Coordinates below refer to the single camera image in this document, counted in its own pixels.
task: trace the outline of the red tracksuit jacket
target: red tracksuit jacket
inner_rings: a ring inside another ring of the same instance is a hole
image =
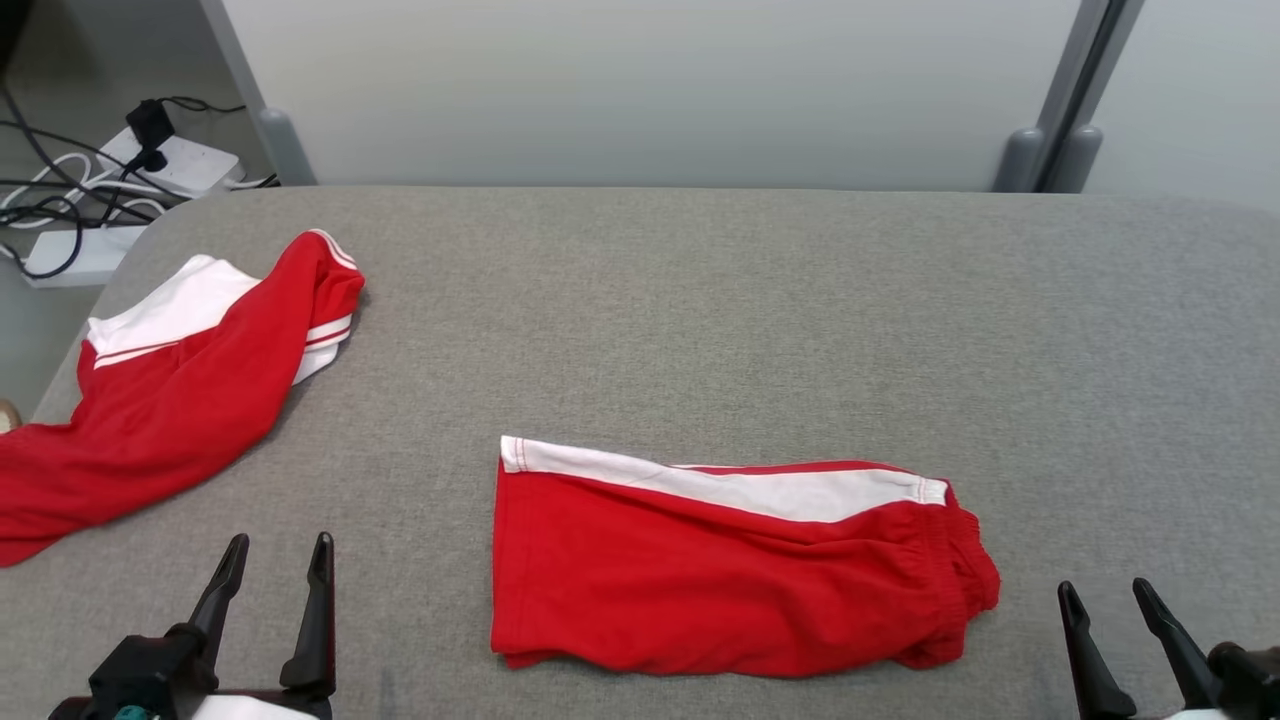
[[[261,439],[332,363],[365,278],[324,231],[259,282],[197,255],[142,302],[90,319],[65,425],[0,434],[0,566],[191,488]]]

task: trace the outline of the gray table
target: gray table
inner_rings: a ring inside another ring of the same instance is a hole
[[[343,717],[1066,717],[1065,578],[1148,712],[1178,693],[1134,575],[1204,646],[1280,641],[1276,217],[1097,196],[276,190],[166,215],[95,314],[195,252],[261,275],[308,227],[367,274],[351,341],[218,478],[0,571],[4,716],[42,716],[124,634],[184,619],[237,532],[253,547],[224,683],[273,682],[329,529]],[[40,419],[74,406],[73,359]],[[1001,605],[964,659],[922,673],[508,671],[488,648],[500,433],[951,478]]]

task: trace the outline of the robotic arm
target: robotic arm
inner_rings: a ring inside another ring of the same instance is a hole
[[[320,533],[307,568],[306,610],[283,689],[220,689],[214,665],[227,609],[239,591],[248,536],[232,538],[191,619],[161,638],[129,635],[90,675],[92,697],[64,700],[50,720],[333,720],[333,537]]]
[[[1204,657],[1183,624],[1169,611],[1151,583],[1133,582],[1133,594],[1160,639],[1178,679],[1185,706],[1175,717],[1228,717],[1266,720],[1280,717],[1280,647],[1248,652],[1230,642],[1219,643]],[[1120,689],[1089,637],[1089,614],[1071,583],[1057,587],[1066,652],[1075,680],[1075,701],[1082,720],[1124,720],[1138,712],[1133,698]]]

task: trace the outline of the white wall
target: white wall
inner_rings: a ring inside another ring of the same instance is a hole
[[[988,190],[1079,0],[224,0],[323,183]]]
[[[1280,3],[1148,0],[1093,124],[1084,192],[1280,210]]]

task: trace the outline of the white cable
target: white cable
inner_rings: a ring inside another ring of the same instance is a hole
[[[247,190],[247,188],[257,187],[257,186],[262,184],[264,182],[266,182],[266,178],[259,178],[256,181],[244,181],[244,182],[228,182],[228,183],[223,183],[223,184],[224,184],[224,187],[228,187],[230,190]]]
[[[124,208],[134,208],[137,205],[147,205],[147,206],[155,208],[157,218],[160,215],[164,215],[164,205],[156,202],[155,200],[150,200],[147,197],[140,197],[137,200],[129,200],[128,202],[122,204],[120,208],[118,208],[114,213],[111,213],[110,215],[108,215],[106,219],[108,220],[114,220],[116,215],[119,215],[120,213],[124,211],[123,210]]]
[[[54,164],[61,165],[67,160],[79,160],[81,163],[84,163],[84,172],[81,173],[81,184],[88,183],[88,176],[91,172],[93,172],[93,161],[88,159],[88,155],[84,155],[83,152],[68,152],[67,155],[63,155],[56,160],[54,160]],[[31,178],[31,182],[36,183],[45,179],[45,176],[47,176],[50,172],[52,172],[50,168],[40,170],[40,173],[37,173],[36,177]],[[14,200],[17,200],[23,192],[31,190],[31,187],[32,186],[29,184],[24,184],[10,192],[3,201],[0,201],[0,210],[6,210],[9,205],[13,204]],[[63,197],[67,199],[67,201],[70,204],[76,204],[83,196],[84,193],[81,192],[78,188],[68,190],[67,193],[63,195]],[[29,220],[26,223],[14,223],[9,227],[18,231],[42,228],[49,223],[52,223],[55,219],[56,218],[44,218],[40,220]]]
[[[110,170],[102,170],[102,174],[100,174],[97,177],[93,177],[93,178],[90,178],[88,181],[86,181],[84,186],[88,187],[90,190],[93,190],[93,187],[96,187],[97,183],[105,181],[106,178],[114,176],[118,172],[120,172],[119,168],[111,168]]]

